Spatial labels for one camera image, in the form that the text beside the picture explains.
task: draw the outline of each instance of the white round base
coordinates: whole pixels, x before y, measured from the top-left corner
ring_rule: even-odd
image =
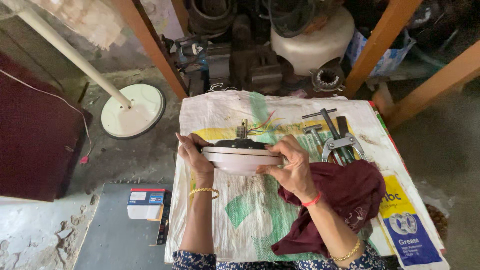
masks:
[[[203,155],[228,174],[255,176],[258,165],[282,165],[283,159],[268,150],[204,147]]]
[[[111,97],[102,110],[102,126],[115,139],[131,139],[152,128],[163,115],[166,101],[163,93],[153,86],[132,85],[120,90],[132,102],[124,108]]]

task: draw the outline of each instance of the red wire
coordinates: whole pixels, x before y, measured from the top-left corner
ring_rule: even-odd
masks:
[[[249,130],[247,131],[247,133],[248,133],[249,131],[252,131],[252,130],[255,130],[255,129],[259,129],[259,128],[263,127],[266,123],[268,123],[268,121],[270,121],[270,118],[272,118],[272,115],[274,114],[275,111],[273,111],[272,114],[270,114],[270,117],[268,117],[268,119],[267,119],[267,121],[265,121],[265,123],[263,123],[263,124],[262,124],[261,126],[259,126],[259,127],[256,127],[256,128],[253,128],[253,129],[249,129]]]

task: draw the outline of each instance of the red thread bracelet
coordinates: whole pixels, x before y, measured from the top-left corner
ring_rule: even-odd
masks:
[[[313,199],[313,201],[311,201],[309,203],[301,203],[301,204],[305,207],[312,206],[314,204],[317,204],[317,202],[320,200],[321,197],[322,197],[322,193],[318,192],[317,198]]]

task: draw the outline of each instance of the hand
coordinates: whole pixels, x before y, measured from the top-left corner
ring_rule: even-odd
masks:
[[[214,167],[200,152],[197,150],[197,145],[206,147],[210,146],[209,142],[202,139],[197,134],[190,134],[182,136],[175,133],[177,138],[182,143],[179,147],[179,155],[190,166],[192,171],[197,175],[197,183],[213,186]]]
[[[273,165],[260,165],[257,173],[269,174],[286,190],[295,194],[302,203],[313,201],[318,191],[315,188],[308,162],[308,152],[303,149],[292,135],[283,137],[274,146],[265,146],[272,153],[281,153],[290,161],[290,164],[280,169]]]

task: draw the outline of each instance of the maroon cloth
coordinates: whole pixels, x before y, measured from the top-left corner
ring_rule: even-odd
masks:
[[[342,167],[333,163],[311,163],[313,183],[323,194],[323,199],[349,227],[358,233],[366,221],[378,214],[385,182],[378,169],[364,161],[357,160]],[[283,187],[278,189],[282,199],[296,206],[300,200]],[[272,246],[276,255],[313,252],[329,257],[315,224],[306,207],[300,209],[299,217],[292,224],[290,233]]]

